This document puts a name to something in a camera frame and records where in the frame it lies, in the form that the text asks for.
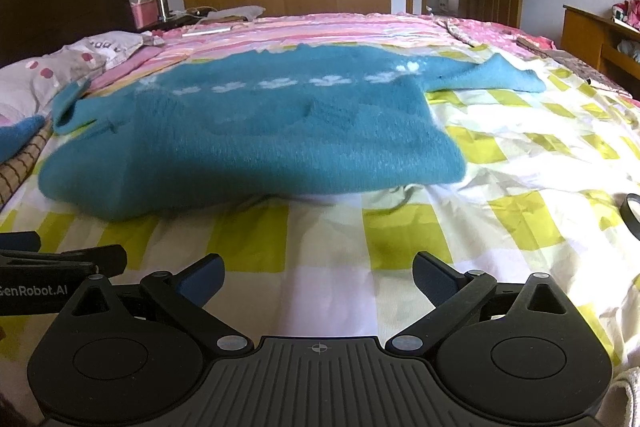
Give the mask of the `grey pillow with red dots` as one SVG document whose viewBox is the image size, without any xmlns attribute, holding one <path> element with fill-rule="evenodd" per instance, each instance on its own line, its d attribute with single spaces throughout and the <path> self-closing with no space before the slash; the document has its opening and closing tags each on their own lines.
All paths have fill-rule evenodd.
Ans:
<svg viewBox="0 0 640 427">
<path fill-rule="evenodd" d="M 1 124 L 16 124 L 46 115 L 58 92 L 77 80 L 93 80 L 124 64 L 136 52 L 161 46 L 164 40 L 150 32 L 109 31 L 85 37 L 40 57 L 1 69 Z"/>
</svg>

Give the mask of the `steel thermos cup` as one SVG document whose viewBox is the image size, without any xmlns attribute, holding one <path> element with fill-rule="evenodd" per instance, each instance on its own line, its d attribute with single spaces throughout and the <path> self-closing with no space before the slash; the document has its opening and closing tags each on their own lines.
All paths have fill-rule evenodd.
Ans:
<svg viewBox="0 0 640 427">
<path fill-rule="evenodd" d="M 156 0 L 156 5 L 158 19 L 161 22 L 167 22 L 168 18 L 171 16 L 168 0 Z"/>
</svg>

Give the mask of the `pink storage box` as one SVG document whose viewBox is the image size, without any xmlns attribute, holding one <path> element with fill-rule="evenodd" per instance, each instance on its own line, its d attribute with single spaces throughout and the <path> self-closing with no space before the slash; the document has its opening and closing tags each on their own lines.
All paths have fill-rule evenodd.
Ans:
<svg viewBox="0 0 640 427">
<path fill-rule="evenodd" d="M 130 3 L 134 24 L 138 29 L 148 27 L 158 21 L 156 0 L 137 0 Z"/>
</svg>

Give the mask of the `beige brown striped garment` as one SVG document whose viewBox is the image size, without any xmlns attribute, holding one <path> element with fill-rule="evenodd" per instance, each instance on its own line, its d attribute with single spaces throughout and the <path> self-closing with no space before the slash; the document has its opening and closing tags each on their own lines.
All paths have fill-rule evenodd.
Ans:
<svg viewBox="0 0 640 427">
<path fill-rule="evenodd" d="M 0 209 L 17 192 L 32 174 L 37 161 L 52 135 L 52 124 L 47 120 L 43 127 L 13 157 L 2 162 L 0 168 Z"/>
</svg>

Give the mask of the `dark wooden headboard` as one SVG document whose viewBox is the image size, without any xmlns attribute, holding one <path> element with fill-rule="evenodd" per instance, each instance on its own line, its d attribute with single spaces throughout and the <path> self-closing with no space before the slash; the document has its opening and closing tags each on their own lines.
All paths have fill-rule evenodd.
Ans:
<svg viewBox="0 0 640 427">
<path fill-rule="evenodd" d="M 137 30 L 129 0 L 1 0 L 1 65 L 112 30 Z"/>
</svg>

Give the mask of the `bright blue knitted garment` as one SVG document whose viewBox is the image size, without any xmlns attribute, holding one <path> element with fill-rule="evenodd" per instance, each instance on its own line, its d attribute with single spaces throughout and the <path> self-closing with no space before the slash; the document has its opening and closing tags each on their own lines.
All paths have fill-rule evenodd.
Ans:
<svg viewBox="0 0 640 427">
<path fill-rule="evenodd" d="M 16 124 L 2 126 L 0 131 L 0 162 L 15 156 L 43 127 L 46 118 L 35 115 Z"/>
</svg>

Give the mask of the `teal knitted sweater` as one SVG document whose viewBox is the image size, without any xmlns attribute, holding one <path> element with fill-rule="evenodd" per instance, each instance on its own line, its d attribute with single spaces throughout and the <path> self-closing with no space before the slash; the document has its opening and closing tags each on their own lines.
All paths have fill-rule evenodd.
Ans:
<svg viewBox="0 0 640 427">
<path fill-rule="evenodd" d="M 66 88 L 66 136 L 40 192 L 105 221 L 252 195 L 333 195 L 463 179 L 427 93 L 544 91 L 494 55 L 481 63 L 375 46 L 248 51 L 176 66 L 101 98 Z"/>
</svg>

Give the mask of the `wooden side cabinet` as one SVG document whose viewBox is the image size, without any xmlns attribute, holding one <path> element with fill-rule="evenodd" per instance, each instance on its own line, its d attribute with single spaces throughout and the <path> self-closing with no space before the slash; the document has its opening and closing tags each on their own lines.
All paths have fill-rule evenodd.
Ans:
<svg viewBox="0 0 640 427">
<path fill-rule="evenodd" d="M 617 49 L 639 42 L 639 33 L 602 16 L 564 5 L 560 48 L 579 58 L 639 100 L 639 63 Z"/>
</svg>

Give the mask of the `yellow white checkered bedsheet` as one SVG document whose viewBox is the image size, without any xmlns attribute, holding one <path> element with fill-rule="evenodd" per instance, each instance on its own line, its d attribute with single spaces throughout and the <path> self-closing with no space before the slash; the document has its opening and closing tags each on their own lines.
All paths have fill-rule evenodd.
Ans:
<svg viewBox="0 0 640 427">
<path fill-rule="evenodd" d="M 390 337 L 430 309 L 410 274 L 418 251 L 509 283 L 547 272 L 623 371 L 639 362 L 639 243 L 618 211 L 639 188 L 639 109 L 550 60 L 534 69 L 544 93 L 427 97 L 468 163 L 456 185 L 111 224 L 50 202 L 29 179 L 1 228 L 38 233 L 44 251 L 119 243 L 125 282 L 220 254 L 226 280 L 207 310 L 253 339 Z"/>
</svg>

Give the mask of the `pink striped quilt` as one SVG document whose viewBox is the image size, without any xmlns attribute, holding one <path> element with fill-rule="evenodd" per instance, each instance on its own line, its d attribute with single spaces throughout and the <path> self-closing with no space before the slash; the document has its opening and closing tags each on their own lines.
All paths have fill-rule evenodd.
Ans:
<svg viewBox="0 0 640 427">
<path fill-rule="evenodd" d="M 140 50 L 115 72 L 93 80 L 88 95 L 106 95 L 184 61 L 215 60 L 246 51 L 288 49 L 296 44 L 373 44 L 397 49 L 488 44 L 529 58 L 555 43 L 518 28 L 444 16 L 326 13 L 258 18 L 246 23 L 166 31 L 155 51 Z"/>
</svg>

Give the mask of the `black tape roll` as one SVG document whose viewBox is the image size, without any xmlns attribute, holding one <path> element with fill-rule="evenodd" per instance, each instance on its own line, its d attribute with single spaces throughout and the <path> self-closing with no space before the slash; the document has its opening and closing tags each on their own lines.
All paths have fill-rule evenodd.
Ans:
<svg viewBox="0 0 640 427">
<path fill-rule="evenodd" d="M 639 204 L 640 196 L 634 193 L 625 195 L 620 204 L 620 217 L 635 239 L 640 239 Z"/>
</svg>

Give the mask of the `white paper on nightstand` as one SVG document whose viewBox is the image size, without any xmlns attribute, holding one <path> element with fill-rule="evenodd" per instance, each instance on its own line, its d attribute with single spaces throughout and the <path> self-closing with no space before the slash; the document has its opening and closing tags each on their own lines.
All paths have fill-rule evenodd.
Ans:
<svg viewBox="0 0 640 427">
<path fill-rule="evenodd" d="M 265 10 L 260 5 L 242 5 L 230 9 L 210 11 L 200 19 L 200 23 L 252 22 L 261 17 Z"/>
</svg>

